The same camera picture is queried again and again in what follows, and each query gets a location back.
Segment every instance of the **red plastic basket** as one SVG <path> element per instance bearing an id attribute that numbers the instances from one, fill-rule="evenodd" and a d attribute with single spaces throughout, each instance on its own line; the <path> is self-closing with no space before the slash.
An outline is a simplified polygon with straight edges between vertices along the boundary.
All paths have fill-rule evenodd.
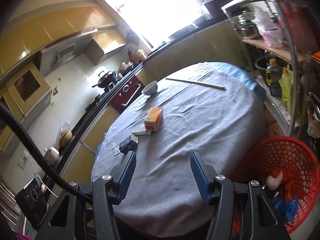
<path id="1" fill-rule="evenodd" d="M 249 149 L 230 179 L 243 183 L 256 179 L 264 184 L 274 167 L 287 169 L 293 174 L 292 194 L 299 199 L 299 208 L 293 221 L 285 224 L 291 233 L 308 216 L 319 191 L 319 163 L 307 145 L 287 136 L 266 138 Z M 239 232 L 239 228 L 240 209 L 235 205 L 233 229 Z"/>

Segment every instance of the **chopsticks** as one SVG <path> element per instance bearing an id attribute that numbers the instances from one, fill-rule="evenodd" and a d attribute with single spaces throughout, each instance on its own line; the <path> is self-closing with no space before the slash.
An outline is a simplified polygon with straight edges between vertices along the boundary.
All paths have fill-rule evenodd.
<path id="1" fill-rule="evenodd" d="M 182 81 L 182 82 L 187 82 L 187 83 L 192 83 L 192 84 L 198 84 L 198 85 L 203 85 L 203 86 L 213 87 L 213 88 L 219 88 L 219 89 L 226 89 L 225 86 L 216 85 L 216 84 L 210 84 L 210 83 L 201 82 L 201 81 L 196 81 L 196 80 L 176 79 L 176 78 L 168 78 L 168 77 L 166 77 L 165 79 L 175 80 L 175 81 Z"/>

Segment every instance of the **yellow bag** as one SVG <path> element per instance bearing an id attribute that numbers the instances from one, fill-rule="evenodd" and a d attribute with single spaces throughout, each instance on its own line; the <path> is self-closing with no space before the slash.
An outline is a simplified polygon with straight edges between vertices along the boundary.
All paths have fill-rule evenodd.
<path id="1" fill-rule="evenodd" d="M 281 101 L 291 113 L 292 96 L 291 87 L 293 84 L 293 72 L 290 70 L 289 65 L 283 68 L 282 77 L 279 79 L 279 84 L 282 90 Z"/>

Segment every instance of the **blue gripper pad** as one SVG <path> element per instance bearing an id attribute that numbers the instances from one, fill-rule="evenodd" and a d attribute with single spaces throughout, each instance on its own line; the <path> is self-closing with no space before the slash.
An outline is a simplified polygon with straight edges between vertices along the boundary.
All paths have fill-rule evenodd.
<path id="1" fill-rule="evenodd" d="M 121 202 L 124 200 L 127 195 L 128 188 L 133 176 L 133 172 L 136 168 L 137 156 L 135 153 L 132 154 L 131 159 L 128 161 L 121 178 L 118 183 L 118 194 L 116 196 L 116 200 Z"/>
<path id="2" fill-rule="evenodd" d="M 194 154 L 192 154 L 190 157 L 190 166 L 191 166 L 193 176 L 195 177 L 200 195 L 202 199 L 207 204 L 209 204 L 211 200 L 211 196 L 209 193 L 209 182 L 206 176 L 204 175 L 203 170 Z"/>

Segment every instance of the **metal screw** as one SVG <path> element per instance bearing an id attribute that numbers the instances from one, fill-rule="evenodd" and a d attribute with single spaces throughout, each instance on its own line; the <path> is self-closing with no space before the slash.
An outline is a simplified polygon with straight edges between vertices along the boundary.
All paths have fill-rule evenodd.
<path id="1" fill-rule="evenodd" d="M 251 181 L 251 185 L 254 186 L 254 187 L 257 187 L 257 186 L 259 186 L 259 182 L 256 181 L 256 180 L 252 180 Z"/>
<path id="2" fill-rule="evenodd" d="M 103 180 L 109 180 L 109 179 L 111 179 L 111 178 L 112 178 L 112 177 L 111 177 L 110 174 L 105 174 L 105 175 L 102 176 L 102 179 L 103 179 Z"/>
<path id="3" fill-rule="evenodd" d="M 77 183 L 75 181 L 71 181 L 69 182 L 70 186 L 75 187 L 77 185 Z"/>
<path id="4" fill-rule="evenodd" d="M 216 179 L 217 179 L 217 180 L 225 180 L 226 177 L 225 177 L 224 175 L 222 175 L 222 174 L 218 174 L 218 175 L 216 176 Z"/>

